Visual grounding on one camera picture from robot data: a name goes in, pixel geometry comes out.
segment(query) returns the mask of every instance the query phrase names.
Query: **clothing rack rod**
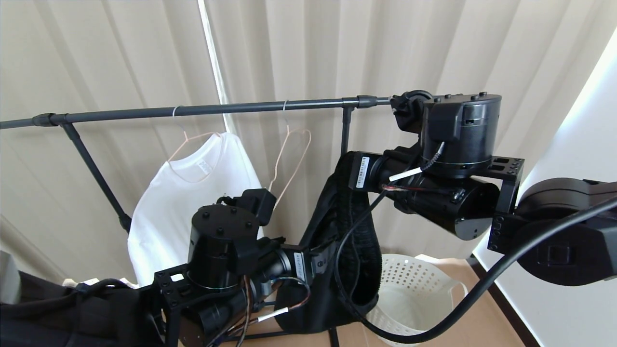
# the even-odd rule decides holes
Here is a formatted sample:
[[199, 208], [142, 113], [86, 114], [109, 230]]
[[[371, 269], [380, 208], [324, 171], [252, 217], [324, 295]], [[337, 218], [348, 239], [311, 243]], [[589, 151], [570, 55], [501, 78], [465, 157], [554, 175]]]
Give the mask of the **clothing rack rod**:
[[330, 109], [330, 108], [368, 108], [378, 105], [388, 105], [389, 98], [378, 98], [370, 95], [358, 95], [354, 98], [341, 99], [317, 99], [317, 100], [294, 100], [272, 102], [250, 102], [245, 104], [203, 105], [203, 106], [180, 106], [158, 107], [150, 109], [130, 109], [117, 111], [94, 111], [73, 114], [40, 114], [30, 119], [6, 120], [0, 122], [0, 129], [22, 127], [55, 127], [65, 123], [93, 122], [98, 120], [138, 119], [154, 117], [171, 117], [175, 115], [201, 115], [201, 114], [224, 114], [246, 112], [268, 112], [285, 110], [305, 109]]

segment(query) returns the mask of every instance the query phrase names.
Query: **white cloth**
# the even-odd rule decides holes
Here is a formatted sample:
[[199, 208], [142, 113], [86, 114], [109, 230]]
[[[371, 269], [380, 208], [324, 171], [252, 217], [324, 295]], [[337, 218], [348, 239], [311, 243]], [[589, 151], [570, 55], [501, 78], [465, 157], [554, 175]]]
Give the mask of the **white cloth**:
[[240, 139], [230, 133], [212, 135], [192, 155], [165, 162], [139, 200], [128, 235], [139, 286], [150, 285], [154, 272], [187, 262], [198, 208], [261, 187]]

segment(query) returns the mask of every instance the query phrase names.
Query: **clothes rack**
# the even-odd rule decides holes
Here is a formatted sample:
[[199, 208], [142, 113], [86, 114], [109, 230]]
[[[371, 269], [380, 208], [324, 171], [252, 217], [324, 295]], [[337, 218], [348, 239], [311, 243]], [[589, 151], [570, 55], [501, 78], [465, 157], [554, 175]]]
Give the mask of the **clothes rack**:
[[[111, 190], [105, 178], [101, 174], [74, 123], [95, 122], [98, 120], [120, 120], [120, 119], [140, 119], [171, 117], [175, 110], [176, 116], [183, 115], [206, 115], [206, 114], [232, 114], [232, 113], [252, 113], [252, 112], [271, 112], [271, 111], [291, 111], [307, 109], [332, 109], [343, 108], [342, 130], [341, 130], [341, 155], [347, 152], [349, 146], [349, 126], [351, 115], [355, 109], [366, 109], [380, 105], [390, 105], [390, 98], [378, 98], [370, 95], [358, 95], [354, 98], [341, 99], [316, 99], [316, 100], [295, 100], [295, 101], [274, 101], [274, 102], [250, 102], [244, 104], [225, 104], [225, 105], [203, 105], [203, 106], [181, 106], [181, 107], [157, 107], [148, 109], [128, 109], [117, 111], [94, 111], [73, 114], [47, 113], [36, 115], [29, 119], [5, 120], [0, 122], [0, 130], [23, 127], [62, 127], [68, 138], [73, 142], [88, 170], [94, 177], [105, 197], [112, 205], [118, 215], [118, 221], [122, 228], [128, 233], [131, 227], [131, 217], [124, 212], [114, 192]], [[328, 330], [332, 347], [338, 346], [338, 336], [336, 328]], [[286, 332], [276, 332], [269, 334], [248, 335], [246, 339], [265, 338], [280, 335], [290, 335]]]

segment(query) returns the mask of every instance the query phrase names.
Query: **black baseboard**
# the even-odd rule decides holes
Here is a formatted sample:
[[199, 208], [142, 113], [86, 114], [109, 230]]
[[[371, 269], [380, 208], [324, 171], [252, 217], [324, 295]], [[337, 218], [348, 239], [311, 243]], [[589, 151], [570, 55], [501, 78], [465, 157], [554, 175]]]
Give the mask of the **black baseboard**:
[[[478, 278], [483, 278], [484, 276], [486, 276], [486, 269], [482, 266], [482, 264], [480, 264], [476, 257], [472, 255], [471, 257], [467, 258], [467, 262], [469, 263], [473, 271], [476, 273]], [[506, 319], [508, 319], [508, 321], [510, 322], [510, 325], [512, 325], [512, 327], [514, 328], [514, 331], [516, 331], [518, 336], [521, 338], [523, 344], [526, 347], [540, 347], [540, 344], [538, 343], [534, 335], [529, 331], [525, 323], [523, 323], [521, 317], [516, 313], [516, 311], [514, 311], [514, 308], [512, 308], [512, 305], [510, 305], [508, 299], [505, 298], [501, 289], [499, 289], [499, 287], [493, 283], [493, 285], [491, 285], [491, 287], [489, 288], [489, 293], [491, 294], [499, 308], [502, 310]]]

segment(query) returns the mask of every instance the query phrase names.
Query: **plastic basket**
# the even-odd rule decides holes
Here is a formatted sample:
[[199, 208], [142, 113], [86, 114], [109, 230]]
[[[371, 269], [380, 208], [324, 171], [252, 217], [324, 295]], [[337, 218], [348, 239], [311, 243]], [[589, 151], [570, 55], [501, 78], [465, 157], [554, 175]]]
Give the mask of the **plastic basket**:
[[[383, 254], [379, 301], [369, 322], [398, 335], [416, 335], [439, 323], [454, 308], [452, 290], [460, 285], [431, 263], [400, 254]], [[413, 346], [379, 337], [391, 346]]]

